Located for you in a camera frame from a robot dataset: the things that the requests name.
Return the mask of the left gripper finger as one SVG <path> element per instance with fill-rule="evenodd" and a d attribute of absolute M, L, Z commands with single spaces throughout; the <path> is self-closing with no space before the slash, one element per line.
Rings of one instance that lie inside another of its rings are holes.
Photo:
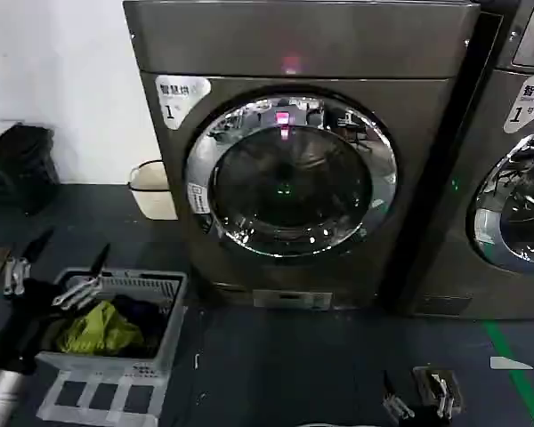
<path fill-rule="evenodd" d="M 61 310 L 76 308 L 80 310 L 89 303 L 100 289 L 100 277 L 102 268 L 108 258 L 110 244 L 106 244 L 96 256 L 89 274 L 81 278 L 79 282 L 71 286 L 66 292 L 56 296 L 51 306 Z"/>
<path fill-rule="evenodd" d="M 38 260 L 52 238 L 54 228 L 42 232 L 31 240 L 19 256 L 10 256 L 4 266 L 4 297 L 21 297 L 25 294 L 25 281 L 31 276 L 31 267 Z"/>

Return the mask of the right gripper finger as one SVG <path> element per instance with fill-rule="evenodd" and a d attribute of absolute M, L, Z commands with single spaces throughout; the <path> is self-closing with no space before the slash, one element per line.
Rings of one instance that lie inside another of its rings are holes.
<path fill-rule="evenodd" d="M 387 371 L 383 371 L 384 397 L 382 405 L 392 419 L 413 419 L 415 412 L 396 394 Z"/>
<path fill-rule="evenodd" d="M 437 415 L 442 417 L 461 414 L 463 397 L 452 370 L 414 367 L 412 375 L 423 405 L 433 406 L 437 410 Z"/>

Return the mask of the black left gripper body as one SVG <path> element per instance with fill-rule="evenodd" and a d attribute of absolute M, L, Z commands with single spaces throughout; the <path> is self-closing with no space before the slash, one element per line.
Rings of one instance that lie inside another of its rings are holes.
<path fill-rule="evenodd" d="M 9 300 L 10 311 L 0 328 L 0 370 L 32 375 L 47 324 L 61 316 L 53 300 L 65 289 L 35 278 L 25 279 L 23 285 L 24 292 Z"/>

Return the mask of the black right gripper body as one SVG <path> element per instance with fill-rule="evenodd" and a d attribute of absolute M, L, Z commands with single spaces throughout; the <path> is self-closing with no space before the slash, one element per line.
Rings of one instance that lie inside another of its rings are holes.
<path fill-rule="evenodd" d="M 442 427 L 446 425 L 446 419 L 439 417 L 435 406 L 410 407 L 412 416 L 401 418 L 400 427 Z"/>

